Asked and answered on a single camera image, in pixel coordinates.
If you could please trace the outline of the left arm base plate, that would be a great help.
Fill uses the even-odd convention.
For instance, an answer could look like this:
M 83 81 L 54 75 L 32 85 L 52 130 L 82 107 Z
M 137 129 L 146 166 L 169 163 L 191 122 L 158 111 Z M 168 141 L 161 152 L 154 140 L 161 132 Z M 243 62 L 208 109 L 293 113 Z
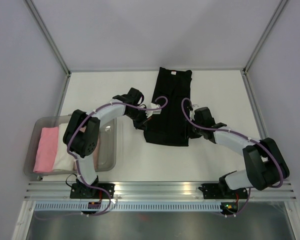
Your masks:
M 115 193 L 115 184 L 99 183 L 97 187 L 106 190 L 110 194 L 110 197 L 113 198 Z M 108 200 L 109 196 L 102 190 L 87 187 L 83 183 L 79 182 L 72 184 L 69 198 Z

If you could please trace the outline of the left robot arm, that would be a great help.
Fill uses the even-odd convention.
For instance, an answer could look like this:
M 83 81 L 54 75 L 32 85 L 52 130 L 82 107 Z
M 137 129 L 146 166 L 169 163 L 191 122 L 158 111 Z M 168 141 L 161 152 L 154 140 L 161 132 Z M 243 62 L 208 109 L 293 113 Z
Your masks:
M 141 106 L 143 100 L 144 95 L 132 87 L 127 94 L 116 95 L 91 112 L 77 109 L 72 113 L 63 135 L 63 143 L 67 153 L 74 157 L 77 171 L 76 182 L 71 186 L 71 199 L 108 198 L 99 186 L 93 157 L 100 142 L 100 128 L 121 116 L 129 117 L 136 124 L 143 123 L 146 120 L 146 111 Z

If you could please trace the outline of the black t-shirt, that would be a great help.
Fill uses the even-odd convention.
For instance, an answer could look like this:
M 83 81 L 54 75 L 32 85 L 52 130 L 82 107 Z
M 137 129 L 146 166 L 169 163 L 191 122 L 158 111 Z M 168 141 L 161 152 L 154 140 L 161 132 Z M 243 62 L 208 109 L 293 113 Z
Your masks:
M 167 105 L 160 114 L 154 114 L 146 123 L 143 132 L 147 143 L 187 147 L 189 145 L 189 123 L 182 111 L 182 100 L 191 96 L 192 71 L 169 70 L 161 67 L 158 72 L 152 101 Z

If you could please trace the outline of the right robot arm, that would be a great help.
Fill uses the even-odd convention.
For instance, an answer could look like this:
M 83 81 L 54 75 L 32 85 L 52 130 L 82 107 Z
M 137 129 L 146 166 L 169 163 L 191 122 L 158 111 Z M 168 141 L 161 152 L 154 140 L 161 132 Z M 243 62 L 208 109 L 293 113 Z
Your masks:
M 221 176 L 218 192 L 225 198 L 237 190 L 255 188 L 280 188 L 290 175 L 282 153 L 272 138 L 253 139 L 234 131 L 226 124 L 216 123 L 207 107 L 193 109 L 182 106 L 182 113 L 189 122 L 190 138 L 203 137 L 216 145 L 224 146 L 243 157 L 243 170 L 236 170 Z

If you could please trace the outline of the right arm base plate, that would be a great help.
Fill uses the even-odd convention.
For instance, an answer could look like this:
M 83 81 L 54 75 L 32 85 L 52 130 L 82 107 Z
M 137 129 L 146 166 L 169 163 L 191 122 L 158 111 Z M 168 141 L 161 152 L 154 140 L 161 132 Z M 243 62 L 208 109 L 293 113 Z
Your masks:
M 239 188 L 237 190 L 230 190 L 223 192 L 217 183 L 203 183 L 198 187 L 202 192 L 205 200 L 246 200 L 248 197 L 248 190 L 246 188 Z

